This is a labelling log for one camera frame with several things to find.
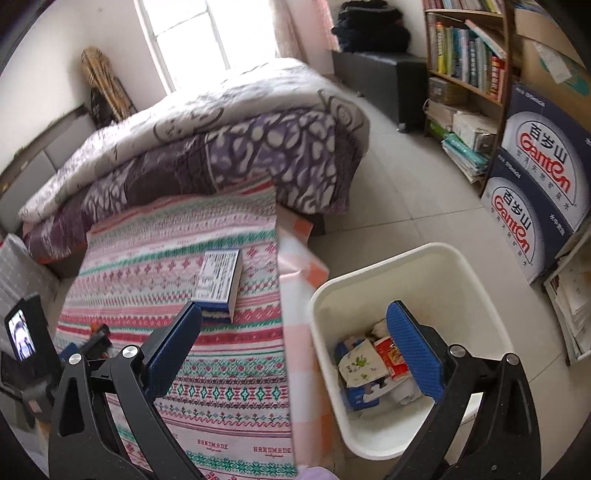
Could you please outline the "blue white medicine box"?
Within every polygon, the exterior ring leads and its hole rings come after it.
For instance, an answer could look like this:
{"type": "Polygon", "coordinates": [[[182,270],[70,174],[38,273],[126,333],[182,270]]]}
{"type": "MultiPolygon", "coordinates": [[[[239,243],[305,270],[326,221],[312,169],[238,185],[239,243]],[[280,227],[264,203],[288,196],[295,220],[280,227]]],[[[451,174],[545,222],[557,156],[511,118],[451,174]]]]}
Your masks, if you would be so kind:
{"type": "Polygon", "coordinates": [[[242,251],[239,249],[204,252],[191,297],[200,308],[204,321],[233,322],[242,267],[242,251]]]}

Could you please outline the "wooden bookshelf with books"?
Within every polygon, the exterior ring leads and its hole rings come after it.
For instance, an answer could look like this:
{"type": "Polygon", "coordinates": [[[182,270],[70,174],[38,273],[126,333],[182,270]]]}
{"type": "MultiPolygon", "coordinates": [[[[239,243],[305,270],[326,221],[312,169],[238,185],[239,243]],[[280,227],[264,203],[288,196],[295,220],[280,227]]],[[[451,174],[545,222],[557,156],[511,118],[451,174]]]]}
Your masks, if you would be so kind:
{"type": "Polygon", "coordinates": [[[508,1],[425,1],[430,117],[452,129],[458,110],[504,127],[516,66],[508,1]]]}

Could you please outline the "white rack with papers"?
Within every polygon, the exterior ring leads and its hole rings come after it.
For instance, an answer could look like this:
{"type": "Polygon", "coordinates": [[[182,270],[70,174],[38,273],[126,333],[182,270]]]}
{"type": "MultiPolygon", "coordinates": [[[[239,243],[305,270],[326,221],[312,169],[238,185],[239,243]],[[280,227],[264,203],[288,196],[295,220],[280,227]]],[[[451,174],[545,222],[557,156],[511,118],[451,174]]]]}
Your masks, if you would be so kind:
{"type": "Polygon", "coordinates": [[[590,237],[563,257],[544,287],[556,313],[572,365],[590,357],[590,237]]]}

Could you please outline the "purple white folded quilt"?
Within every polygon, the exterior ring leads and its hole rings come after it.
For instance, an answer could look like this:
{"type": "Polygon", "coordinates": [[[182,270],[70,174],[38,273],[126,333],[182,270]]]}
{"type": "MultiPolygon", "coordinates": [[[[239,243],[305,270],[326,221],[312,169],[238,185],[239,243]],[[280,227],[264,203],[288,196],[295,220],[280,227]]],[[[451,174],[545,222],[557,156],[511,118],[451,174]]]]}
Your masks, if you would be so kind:
{"type": "Polygon", "coordinates": [[[125,210],[262,175],[294,212],[342,214],[369,141],[367,115],[341,88],[301,61],[276,59],[92,133],[19,210],[24,242],[37,262],[53,263],[125,210]]]}

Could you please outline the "lower Ganten cardboard box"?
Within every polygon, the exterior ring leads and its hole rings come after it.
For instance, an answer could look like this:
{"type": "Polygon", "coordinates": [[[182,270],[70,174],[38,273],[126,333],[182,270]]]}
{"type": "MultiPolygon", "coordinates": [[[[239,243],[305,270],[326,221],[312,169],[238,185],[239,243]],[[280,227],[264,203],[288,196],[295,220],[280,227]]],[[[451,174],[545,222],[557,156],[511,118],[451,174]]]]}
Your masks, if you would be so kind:
{"type": "Polygon", "coordinates": [[[530,175],[502,153],[492,161],[481,201],[527,282],[534,283],[572,236],[568,222],[530,175]]]}

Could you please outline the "black storage bench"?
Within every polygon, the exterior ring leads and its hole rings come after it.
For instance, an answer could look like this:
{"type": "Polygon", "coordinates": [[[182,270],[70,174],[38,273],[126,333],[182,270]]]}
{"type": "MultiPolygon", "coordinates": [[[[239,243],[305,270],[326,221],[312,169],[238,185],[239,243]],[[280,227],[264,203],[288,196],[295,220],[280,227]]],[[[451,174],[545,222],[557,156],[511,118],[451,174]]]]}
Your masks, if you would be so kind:
{"type": "Polygon", "coordinates": [[[335,77],[367,99],[401,132],[424,128],[428,72],[413,55],[332,51],[335,77]]]}

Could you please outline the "small blue box in bin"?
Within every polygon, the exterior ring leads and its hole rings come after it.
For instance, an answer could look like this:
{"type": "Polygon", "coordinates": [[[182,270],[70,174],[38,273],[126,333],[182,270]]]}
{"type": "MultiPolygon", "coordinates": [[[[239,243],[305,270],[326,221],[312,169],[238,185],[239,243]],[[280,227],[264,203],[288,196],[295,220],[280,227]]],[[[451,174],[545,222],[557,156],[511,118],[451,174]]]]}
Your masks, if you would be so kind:
{"type": "MultiPolygon", "coordinates": [[[[346,347],[346,343],[341,341],[335,346],[335,363],[339,364],[342,358],[345,357],[346,354],[349,353],[349,348],[346,347]]],[[[365,396],[370,395],[373,393],[373,388],[379,386],[377,381],[371,382],[369,384],[360,386],[360,387],[345,387],[346,393],[346,403],[348,404],[348,409],[353,411],[360,411],[369,408],[377,407],[380,404],[379,399],[374,400],[366,400],[365,396]]]]}

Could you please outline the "plaid fabric by window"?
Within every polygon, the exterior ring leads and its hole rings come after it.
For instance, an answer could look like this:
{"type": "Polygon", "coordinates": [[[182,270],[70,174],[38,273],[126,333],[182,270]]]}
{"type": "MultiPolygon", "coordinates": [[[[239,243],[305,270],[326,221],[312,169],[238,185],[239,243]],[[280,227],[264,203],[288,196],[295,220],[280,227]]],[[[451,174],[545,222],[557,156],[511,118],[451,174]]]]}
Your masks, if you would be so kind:
{"type": "Polygon", "coordinates": [[[110,59],[100,49],[85,48],[80,61],[90,88],[90,115],[98,128],[120,123],[137,112],[110,59]]]}

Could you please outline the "white plastic trash bin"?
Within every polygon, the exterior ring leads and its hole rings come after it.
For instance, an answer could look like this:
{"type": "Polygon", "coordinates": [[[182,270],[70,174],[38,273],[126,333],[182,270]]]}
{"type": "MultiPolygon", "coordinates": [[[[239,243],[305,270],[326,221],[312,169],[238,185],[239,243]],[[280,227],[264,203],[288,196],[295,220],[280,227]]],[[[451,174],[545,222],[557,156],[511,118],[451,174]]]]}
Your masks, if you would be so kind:
{"type": "Polygon", "coordinates": [[[342,440],[372,461],[400,457],[444,394],[453,345],[499,360],[513,349],[482,282],[456,248],[429,243],[326,282],[311,298],[311,336],[342,440]],[[354,411],[335,349],[393,313],[394,341],[426,395],[401,407],[392,399],[354,411]]]}

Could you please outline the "grey checked pillow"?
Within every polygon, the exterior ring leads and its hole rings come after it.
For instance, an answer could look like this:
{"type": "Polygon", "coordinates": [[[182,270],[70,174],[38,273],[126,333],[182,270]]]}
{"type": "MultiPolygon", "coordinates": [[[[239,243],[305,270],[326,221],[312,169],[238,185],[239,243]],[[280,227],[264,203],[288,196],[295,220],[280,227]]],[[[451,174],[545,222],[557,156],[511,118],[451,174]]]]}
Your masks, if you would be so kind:
{"type": "Polygon", "coordinates": [[[43,311],[50,317],[60,281],[46,267],[38,264],[30,255],[23,241],[8,234],[1,242],[0,250],[0,315],[1,350],[15,359],[5,326],[5,318],[18,301],[33,293],[41,297],[43,311]]]}

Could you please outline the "striped patterned bed sheet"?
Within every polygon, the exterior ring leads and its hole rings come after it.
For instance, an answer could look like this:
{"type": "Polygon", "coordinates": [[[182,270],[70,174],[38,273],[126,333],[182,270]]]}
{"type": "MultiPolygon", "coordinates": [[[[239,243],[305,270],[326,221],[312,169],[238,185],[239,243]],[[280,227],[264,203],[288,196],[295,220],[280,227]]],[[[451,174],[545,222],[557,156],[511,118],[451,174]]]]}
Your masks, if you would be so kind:
{"type": "Polygon", "coordinates": [[[106,359],[70,358],[54,479],[293,479],[269,179],[95,224],[56,340],[104,324],[106,359]]]}

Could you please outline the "upper Ganten cardboard box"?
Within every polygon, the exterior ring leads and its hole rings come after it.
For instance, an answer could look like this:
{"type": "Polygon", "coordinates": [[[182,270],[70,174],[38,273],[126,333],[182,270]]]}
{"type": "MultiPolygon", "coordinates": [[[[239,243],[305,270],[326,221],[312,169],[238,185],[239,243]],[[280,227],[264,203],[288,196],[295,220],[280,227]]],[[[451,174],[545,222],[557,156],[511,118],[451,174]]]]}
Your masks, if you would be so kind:
{"type": "Polygon", "coordinates": [[[515,83],[501,147],[578,230],[590,213],[590,132],[546,97],[515,83]]]}

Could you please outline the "dark folded clothes pile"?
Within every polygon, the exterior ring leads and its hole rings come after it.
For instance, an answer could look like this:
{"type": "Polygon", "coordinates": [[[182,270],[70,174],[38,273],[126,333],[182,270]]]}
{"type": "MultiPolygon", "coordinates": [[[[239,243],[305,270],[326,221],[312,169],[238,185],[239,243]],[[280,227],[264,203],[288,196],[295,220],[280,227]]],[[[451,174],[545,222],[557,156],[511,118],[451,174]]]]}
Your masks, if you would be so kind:
{"type": "Polygon", "coordinates": [[[343,2],[331,33],[346,53],[407,54],[412,38],[403,12],[387,1],[343,2]]]}

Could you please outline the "white foam packing piece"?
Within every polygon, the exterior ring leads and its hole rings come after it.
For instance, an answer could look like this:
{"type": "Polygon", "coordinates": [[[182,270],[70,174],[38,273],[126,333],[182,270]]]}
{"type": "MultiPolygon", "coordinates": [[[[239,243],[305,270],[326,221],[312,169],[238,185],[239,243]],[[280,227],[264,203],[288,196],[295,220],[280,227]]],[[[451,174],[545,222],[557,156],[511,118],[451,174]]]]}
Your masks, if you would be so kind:
{"type": "Polygon", "coordinates": [[[363,402],[370,403],[386,395],[396,386],[396,382],[390,377],[363,386],[363,402]]]}

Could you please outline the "stack of books on floor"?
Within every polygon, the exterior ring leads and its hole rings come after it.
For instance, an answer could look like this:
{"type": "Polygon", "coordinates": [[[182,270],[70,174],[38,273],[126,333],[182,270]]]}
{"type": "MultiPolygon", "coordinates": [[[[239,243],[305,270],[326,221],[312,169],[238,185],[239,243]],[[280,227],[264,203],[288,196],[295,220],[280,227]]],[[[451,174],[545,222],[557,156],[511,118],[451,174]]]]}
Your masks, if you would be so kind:
{"type": "Polygon", "coordinates": [[[428,99],[423,107],[426,133],[471,183],[482,182],[497,140],[497,123],[478,112],[466,111],[428,99]]]}

